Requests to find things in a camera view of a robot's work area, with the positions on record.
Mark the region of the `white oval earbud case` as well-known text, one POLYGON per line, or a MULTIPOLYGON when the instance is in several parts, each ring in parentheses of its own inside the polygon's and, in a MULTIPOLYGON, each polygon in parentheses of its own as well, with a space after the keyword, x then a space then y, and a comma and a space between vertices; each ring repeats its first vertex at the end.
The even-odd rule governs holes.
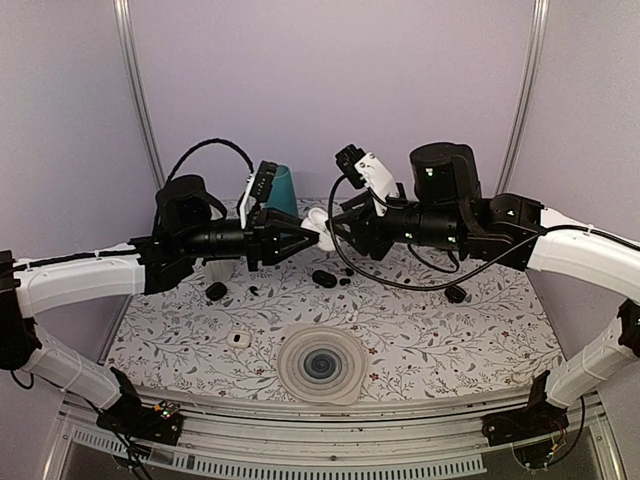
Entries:
POLYGON ((301 227, 318 234, 316 247, 324 252, 335 251, 335 244, 331 238, 326 222, 329 220, 328 212, 320 207, 313 207, 308 210, 306 217, 302 220, 301 227))

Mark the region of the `black gold-trimmed earbud case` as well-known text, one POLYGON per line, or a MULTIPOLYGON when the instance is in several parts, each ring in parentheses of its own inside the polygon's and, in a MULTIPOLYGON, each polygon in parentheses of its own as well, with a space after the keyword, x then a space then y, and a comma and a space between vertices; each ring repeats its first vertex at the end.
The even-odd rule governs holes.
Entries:
POLYGON ((444 290, 444 295, 451 304, 461 304, 466 301, 468 293, 461 286, 453 285, 444 290))

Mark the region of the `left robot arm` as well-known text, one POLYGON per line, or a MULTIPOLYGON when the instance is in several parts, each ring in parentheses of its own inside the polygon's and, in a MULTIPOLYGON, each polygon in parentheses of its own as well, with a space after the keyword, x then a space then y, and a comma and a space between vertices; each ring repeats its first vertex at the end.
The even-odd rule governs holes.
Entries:
POLYGON ((1 368, 38 376, 98 411, 97 424, 123 437, 174 446, 184 418, 177 405, 143 405, 136 388, 115 367, 101 366, 36 323, 40 313, 95 299, 152 295, 177 287, 197 261, 244 258, 255 271, 274 266, 319 241, 302 220, 255 205, 229 218, 202 177, 184 175, 156 194, 151 235, 107 250, 41 260, 1 254, 1 368))

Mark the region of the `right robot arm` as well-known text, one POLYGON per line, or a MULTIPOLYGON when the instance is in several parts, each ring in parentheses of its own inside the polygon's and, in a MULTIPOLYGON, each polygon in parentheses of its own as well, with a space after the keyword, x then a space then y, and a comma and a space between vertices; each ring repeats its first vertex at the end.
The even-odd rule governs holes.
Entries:
POLYGON ((639 246, 515 194, 483 196, 465 144, 432 143, 409 156, 414 198, 374 154, 354 145, 337 153, 341 176, 358 195, 327 223, 333 240, 383 259, 396 244, 426 246, 502 265, 569 276, 618 293, 623 303, 598 337, 565 363, 538 375, 527 403, 486 415, 492 446, 563 430, 568 408, 639 358, 639 246))

